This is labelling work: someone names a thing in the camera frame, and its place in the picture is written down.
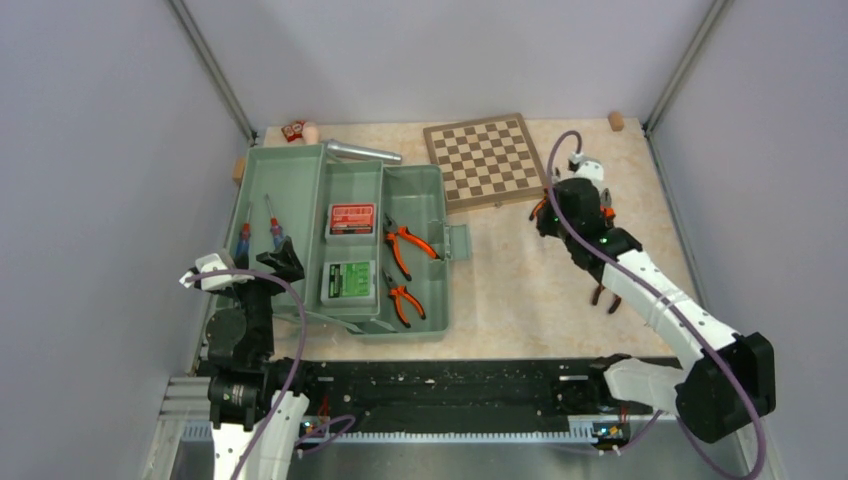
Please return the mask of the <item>aluminium frame post right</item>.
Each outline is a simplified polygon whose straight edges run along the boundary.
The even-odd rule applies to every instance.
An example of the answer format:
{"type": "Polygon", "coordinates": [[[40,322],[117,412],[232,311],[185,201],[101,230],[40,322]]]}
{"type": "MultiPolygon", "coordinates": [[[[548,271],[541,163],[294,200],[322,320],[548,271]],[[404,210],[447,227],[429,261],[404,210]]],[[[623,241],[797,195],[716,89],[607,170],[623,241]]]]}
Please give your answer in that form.
{"type": "Polygon", "coordinates": [[[715,30],[735,3],[734,0],[715,0],[710,4],[690,43],[663,88],[647,120],[642,124],[646,138],[650,138],[664,120],[676,97],[684,87],[701,54],[713,37],[715,30]]]}

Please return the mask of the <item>blue handled screwdriver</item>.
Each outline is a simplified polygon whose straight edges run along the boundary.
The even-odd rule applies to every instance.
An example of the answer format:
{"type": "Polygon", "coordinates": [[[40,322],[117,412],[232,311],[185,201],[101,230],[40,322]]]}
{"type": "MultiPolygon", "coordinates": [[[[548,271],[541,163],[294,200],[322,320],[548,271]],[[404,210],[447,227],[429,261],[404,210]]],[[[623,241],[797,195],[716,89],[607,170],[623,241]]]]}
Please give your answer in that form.
{"type": "Polygon", "coordinates": [[[252,216],[252,206],[253,202],[250,201],[247,205],[247,210],[245,213],[244,222],[242,224],[239,239],[236,244],[235,250],[235,259],[238,260],[240,258],[246,258],[249,253],[250,248],[250,238],[251,238],[251,216],[252,216]]]}
{"type": "Polygon", "coordinates": [[[269,194],[264,195],[264,201],[269,213],[270,233],[275,248],[279,248],[285,241],[284,230],[279,223],[277,216],[273,210],[272,201],[269,194]]]}

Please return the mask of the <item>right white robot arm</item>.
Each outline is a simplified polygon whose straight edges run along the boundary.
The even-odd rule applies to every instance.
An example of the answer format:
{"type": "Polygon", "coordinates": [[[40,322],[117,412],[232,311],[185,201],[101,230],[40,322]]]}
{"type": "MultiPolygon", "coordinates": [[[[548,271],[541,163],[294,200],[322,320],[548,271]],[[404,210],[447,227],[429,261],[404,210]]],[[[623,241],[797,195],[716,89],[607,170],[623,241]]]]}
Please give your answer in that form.
{"type": "Polygon", "coordinates": [[[678,367],[627,355],[606,360],[586,385],[589,404],[612,412],[624,401],[678,417],[715,443],[776,408],[775,354],[760,333],[744,336],[717,320],[666,277],[627,230],[612,225],[585,178],[554,183],[536,215],[541,236],[561,239],[572,261],[630,305],[672,349],[678,367]]]}

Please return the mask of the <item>wooden chessboard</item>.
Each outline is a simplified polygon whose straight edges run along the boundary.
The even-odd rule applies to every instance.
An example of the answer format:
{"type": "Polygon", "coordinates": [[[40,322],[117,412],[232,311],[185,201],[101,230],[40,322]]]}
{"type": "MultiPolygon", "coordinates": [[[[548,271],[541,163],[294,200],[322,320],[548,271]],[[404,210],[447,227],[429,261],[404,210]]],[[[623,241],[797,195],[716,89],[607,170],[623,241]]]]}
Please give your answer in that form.
{"type": "Polygon", "coordinates": [[[547,179],[521,114],[430,126],[423,136],[450,214],[542,198],[547,179]]]}

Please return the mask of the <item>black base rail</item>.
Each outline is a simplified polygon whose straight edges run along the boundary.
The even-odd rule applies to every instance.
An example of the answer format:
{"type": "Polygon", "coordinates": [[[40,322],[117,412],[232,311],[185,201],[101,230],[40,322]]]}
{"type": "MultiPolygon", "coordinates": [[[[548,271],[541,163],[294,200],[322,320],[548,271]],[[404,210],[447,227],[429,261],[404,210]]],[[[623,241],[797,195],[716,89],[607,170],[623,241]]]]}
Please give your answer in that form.
{"type": "Polygon", "coordinates": [[[311,442],[396,437],[622,438],[653,408],[615,400],[587,359],[303,361],[289,386],[311,442]]]}

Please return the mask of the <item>orange diagonal cutters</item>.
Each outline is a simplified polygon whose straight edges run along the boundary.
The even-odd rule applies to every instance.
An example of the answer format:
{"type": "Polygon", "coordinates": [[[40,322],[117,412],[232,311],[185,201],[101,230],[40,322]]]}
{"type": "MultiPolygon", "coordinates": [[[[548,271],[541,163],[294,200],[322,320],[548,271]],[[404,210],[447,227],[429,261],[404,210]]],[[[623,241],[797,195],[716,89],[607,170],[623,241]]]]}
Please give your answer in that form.
{"type": "Polygon", "coordinates": [[[533,207],[531,213],[528,216],[528,220],[531,222],[538,222],[544,216],[548,205],[549,198],[547,195],[544,195],[543,198],[533,207]]]}

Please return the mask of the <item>wooden block at left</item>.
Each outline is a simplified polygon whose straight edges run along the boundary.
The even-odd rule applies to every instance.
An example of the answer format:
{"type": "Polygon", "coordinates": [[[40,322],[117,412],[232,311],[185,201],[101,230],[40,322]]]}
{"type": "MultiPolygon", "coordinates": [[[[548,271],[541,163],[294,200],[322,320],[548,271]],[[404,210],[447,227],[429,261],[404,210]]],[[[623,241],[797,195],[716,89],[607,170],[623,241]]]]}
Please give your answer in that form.
{"type": "Polygon", "coordinates": [[[237,161],[235,162],[234,166],[233,166],[232,174],[231,174],[232,181],[238,187],[240,187],[241,184],[242,184],[242,181],[243,181],[243,178],[244,178],[245,168],[246,168],[246,158],[245,157],[238,158],[237,161]]]}

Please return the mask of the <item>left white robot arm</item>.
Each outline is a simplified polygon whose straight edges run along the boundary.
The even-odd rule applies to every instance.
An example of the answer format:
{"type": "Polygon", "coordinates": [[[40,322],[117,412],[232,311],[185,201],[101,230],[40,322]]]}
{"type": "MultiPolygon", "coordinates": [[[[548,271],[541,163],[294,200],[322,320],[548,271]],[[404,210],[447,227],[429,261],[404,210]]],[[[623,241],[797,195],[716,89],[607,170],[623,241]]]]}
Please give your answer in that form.
{"type": "Polygon", "coordinates": [[[284,479],[295,450],[300,422],[319,404],[320,386],[298,370],[305,348],[299,338],[291,359],[272,360],[274,296],[287,292],[300,322],[304,303],[293,283],[305,271],[290,237],[257,255],[269,272],[248,269],[246,257],[228,253],[199,258],[184,276],[185,287],[234,300],[232,308],[209,319],[205,338],[212,365],[207,397],[217,479],[284,479]]]}

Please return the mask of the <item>green screw bit box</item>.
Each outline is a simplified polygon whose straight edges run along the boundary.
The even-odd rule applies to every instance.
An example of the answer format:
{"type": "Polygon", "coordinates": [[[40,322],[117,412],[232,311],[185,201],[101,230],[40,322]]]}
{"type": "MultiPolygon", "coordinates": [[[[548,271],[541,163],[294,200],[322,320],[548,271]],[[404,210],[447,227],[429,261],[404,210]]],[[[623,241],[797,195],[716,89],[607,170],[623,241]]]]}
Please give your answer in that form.
{"type": "Polygon", "coordinates": [[[376,262],[330,261],[323,266],[320,301],[327,307],[370,307],[376,299],[376,262]]]}

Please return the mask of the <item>orange long nose pliers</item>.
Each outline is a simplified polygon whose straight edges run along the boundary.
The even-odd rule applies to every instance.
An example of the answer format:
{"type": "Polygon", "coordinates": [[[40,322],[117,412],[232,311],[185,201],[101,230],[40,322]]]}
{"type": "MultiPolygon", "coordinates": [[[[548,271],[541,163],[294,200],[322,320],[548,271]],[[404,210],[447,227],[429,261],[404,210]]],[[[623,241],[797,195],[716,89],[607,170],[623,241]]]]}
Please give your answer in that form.
{"type": "Polygon", "coordinates": [[[427,319],[423,304],[407,290],[405,285],[398,284],[385,269],[381,270],[381,276],[388,289],[388,297],[393,303],[395,314],[405,328],[410,328],[411,323],[404,310],[404,303],[408,303],[421,320],[427,319]]]}

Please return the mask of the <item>red tool card pack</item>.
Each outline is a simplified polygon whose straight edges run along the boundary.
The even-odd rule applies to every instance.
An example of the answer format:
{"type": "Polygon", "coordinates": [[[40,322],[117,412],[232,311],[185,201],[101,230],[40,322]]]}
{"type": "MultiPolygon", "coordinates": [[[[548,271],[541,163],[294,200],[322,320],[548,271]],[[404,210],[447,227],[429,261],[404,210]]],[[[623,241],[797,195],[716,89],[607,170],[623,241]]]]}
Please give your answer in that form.
{"type": "Polygon", "coordinates": [[[324,238],[328,245],[363,246],[376,242],[375,203],[333,203],[328,206],[324,238]]]}

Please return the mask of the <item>orange handled pliers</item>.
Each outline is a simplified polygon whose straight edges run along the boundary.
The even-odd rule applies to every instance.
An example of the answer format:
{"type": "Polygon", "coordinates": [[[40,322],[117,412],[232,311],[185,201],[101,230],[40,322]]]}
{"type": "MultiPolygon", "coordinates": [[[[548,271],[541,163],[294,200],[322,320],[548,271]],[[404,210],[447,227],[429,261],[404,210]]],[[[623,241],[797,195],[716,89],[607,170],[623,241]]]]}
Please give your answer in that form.
{"type": "Polygon", "coordinates": [[[600,211],[608,228],[614,226],[616,212],[612,206],[612,196],[608,188],[604,188],[599,194],[600,211]]]}

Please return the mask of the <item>green plastic tool box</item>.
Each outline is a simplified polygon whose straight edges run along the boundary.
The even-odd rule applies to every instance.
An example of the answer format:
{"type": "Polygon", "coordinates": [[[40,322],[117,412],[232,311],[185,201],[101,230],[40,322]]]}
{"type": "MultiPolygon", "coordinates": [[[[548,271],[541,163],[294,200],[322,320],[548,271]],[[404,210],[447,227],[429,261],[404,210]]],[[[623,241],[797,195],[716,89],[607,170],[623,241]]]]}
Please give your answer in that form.
{"type": "Polygon", "coordinates": [[[230,224],[235,251],[244,223],[249,253],[238,266],[270,272],[259,255],[274,248],[278,218],[305,269],[293,284],[308,318],[363,341],[437,341],[451,325],[451,264],[471,256],[469,229],[452,226],[442,175],[432,165],[338,162],[321,145],[254,148],[230,224]],[[373,233],[333,240],[338,205],[373,205],[373,233]]]}

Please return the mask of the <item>small red printed box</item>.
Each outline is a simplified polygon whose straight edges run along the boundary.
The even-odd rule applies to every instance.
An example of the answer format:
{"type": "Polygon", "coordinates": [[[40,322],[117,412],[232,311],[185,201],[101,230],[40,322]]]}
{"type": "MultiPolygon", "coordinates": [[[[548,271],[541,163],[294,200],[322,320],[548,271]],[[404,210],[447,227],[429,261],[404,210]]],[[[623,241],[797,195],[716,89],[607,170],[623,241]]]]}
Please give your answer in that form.
{"type": "Polygon", "coordinates": [[[297,120],[280,128],[280,132],[287,143],[301,144],[304,142],[303,131],[306,121],[297,120]]]}

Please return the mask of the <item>aluminium frame post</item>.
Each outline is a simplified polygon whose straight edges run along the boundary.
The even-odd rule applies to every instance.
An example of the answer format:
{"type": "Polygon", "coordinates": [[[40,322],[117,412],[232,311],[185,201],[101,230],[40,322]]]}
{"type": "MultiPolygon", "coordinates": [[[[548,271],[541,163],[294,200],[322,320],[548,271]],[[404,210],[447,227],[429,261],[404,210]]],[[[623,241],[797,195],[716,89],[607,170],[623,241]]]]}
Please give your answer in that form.
{"type": "Polygon", "coordinates": [[[254,146],[258,138],[258,133],[248,119],[246,111],[242,107],[224,70],[206,41],[188,4],[184,0],[165,0],[165,3],[184,32],[213,89],[223,102],[241,134],[246,138],[247,144],[250,147],[254,146]]]}
{"type": "Polygon", "coordinates": [[[642,124],[646,138],[650,138],[664,120],[676,97],[684,87],[701,54],[713,37],[715,30],[735,3],[734,0],[715,0],[710,4],[690,43],[663,88],[647,120],[642,124]]]}

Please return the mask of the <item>aluminium frame post left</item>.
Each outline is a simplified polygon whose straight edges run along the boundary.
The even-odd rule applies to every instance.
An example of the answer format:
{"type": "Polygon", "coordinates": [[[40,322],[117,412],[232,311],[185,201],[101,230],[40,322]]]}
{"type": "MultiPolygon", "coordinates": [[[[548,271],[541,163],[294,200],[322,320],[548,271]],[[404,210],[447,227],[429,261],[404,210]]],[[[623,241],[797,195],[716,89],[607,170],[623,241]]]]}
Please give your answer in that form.
{"type": "Polygon", "coordinates": [[[247,144],[250,147],[254,146],[258,138],[258,133],[248,119],[246,111],[242,107],[224,70],[206,41],[188,4],[184,0],[165,0],[165,3],[184,32],[213,89],[223,102],[241,134],[246,138],[247,144]]]}

